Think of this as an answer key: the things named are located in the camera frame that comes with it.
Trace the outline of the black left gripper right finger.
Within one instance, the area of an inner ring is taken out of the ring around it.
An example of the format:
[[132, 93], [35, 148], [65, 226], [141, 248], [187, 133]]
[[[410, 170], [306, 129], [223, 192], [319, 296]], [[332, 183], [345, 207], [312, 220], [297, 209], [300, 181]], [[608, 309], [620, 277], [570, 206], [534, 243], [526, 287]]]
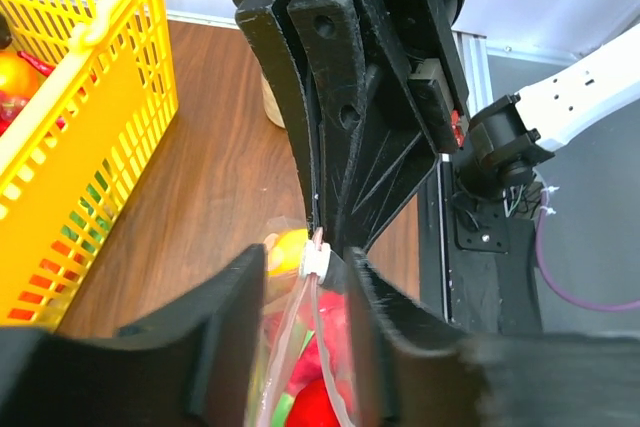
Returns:
[[635, 426], [639, 342], [453, 327], [345, 255], [361, 426]]

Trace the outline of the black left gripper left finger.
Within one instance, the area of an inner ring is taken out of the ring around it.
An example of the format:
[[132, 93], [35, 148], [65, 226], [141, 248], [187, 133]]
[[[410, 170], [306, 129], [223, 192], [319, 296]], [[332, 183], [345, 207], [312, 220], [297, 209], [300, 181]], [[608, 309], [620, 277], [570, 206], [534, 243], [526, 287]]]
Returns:
[[264, 264], [253, 244], [112, 338], [2, 329], [2, 425], [243, 425]]

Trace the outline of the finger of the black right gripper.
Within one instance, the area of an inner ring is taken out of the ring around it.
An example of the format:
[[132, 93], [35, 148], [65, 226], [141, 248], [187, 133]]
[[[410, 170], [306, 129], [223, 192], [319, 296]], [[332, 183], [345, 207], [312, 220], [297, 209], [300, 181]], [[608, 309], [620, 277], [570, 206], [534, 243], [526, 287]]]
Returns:
[[341, 253], [367, 250], [415, 195], [435, 150], [382, 0], [292, 0], [315, 82], [319, 222]]
[[313, 231], [320, 221], [314, 198], [317, 178], [306, 98], [308, 77], [306, 68], [296, 61], [301, 47], [287, 35], [292, 26], [287, 5], [288, 0], [242, 0], [235, 19], [279, 109], [296, 163], [307, 227]]

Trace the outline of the red pink fruit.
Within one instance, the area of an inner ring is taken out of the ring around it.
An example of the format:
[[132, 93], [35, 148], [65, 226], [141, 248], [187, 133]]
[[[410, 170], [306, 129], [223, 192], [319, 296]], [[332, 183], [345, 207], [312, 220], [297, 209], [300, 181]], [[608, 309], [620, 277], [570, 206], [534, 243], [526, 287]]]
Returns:
[[[347, 379], [352, 370], [346, 299], [323, 291], [318, 299], [323, 341], [329, 354], [330, 371], [336, 379]], [[312, 335], [303, 348], [287, 383], [285, 392], [295, 396], [308, 383], [322, 377], [317, 336]]]

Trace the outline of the clear zip top bag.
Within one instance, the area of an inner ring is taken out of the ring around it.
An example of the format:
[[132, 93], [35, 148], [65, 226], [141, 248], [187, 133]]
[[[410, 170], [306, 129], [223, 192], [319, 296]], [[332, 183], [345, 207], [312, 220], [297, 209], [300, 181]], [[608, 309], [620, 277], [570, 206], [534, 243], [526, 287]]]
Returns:
[[[264, 239], [271, 233], [306, 229], [301, 221], [286, 217], [270, 220]], [[265, 267], [265, 298], [259, 321], [258, 341], [244, 423], [247, 426], [284, 426], [295, 400], [285, 392], [303, 348], [317, 336], [322, 379], [340, 426], [357, 423], [350, 319], [346, 294], [346, 267], [324, 234], [308, 232], [299, 268], [280, 276], [269, 276]], [[330, 371], [329, 354], [323, 341], [318, 299], [323, 291], [346, 299], [348, 337], [352, 361], [347, 379], [336, 379]]]

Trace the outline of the purple grape bunch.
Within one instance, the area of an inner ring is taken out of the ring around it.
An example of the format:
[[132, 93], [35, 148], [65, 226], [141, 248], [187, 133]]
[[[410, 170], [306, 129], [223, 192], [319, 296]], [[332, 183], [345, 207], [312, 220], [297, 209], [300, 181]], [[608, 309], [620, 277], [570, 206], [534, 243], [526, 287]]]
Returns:
[[29, 98], [1, 93], [0, 135], [3, 135], [29, 102]]

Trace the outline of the red bell pepper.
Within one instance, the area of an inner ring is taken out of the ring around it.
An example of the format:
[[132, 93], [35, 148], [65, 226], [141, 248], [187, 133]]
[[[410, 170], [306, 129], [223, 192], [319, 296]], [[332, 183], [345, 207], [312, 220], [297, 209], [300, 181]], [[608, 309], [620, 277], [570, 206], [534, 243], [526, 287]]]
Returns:
[[339, 427], [322, 379], [306, 385], [295, 397], [285, 427]]

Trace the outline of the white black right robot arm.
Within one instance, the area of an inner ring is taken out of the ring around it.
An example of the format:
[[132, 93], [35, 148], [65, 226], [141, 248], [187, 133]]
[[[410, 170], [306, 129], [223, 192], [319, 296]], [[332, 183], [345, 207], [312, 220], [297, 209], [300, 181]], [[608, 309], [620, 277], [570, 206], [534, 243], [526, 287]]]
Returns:
[[452, 33], [465, 0], [233, 0], [275, 97], [307, 226], [337, 252], [369, 248], [442, 154], [456, 182], [500, 202], [535, 166], [639, 96], [630, 29], [476, 113]]

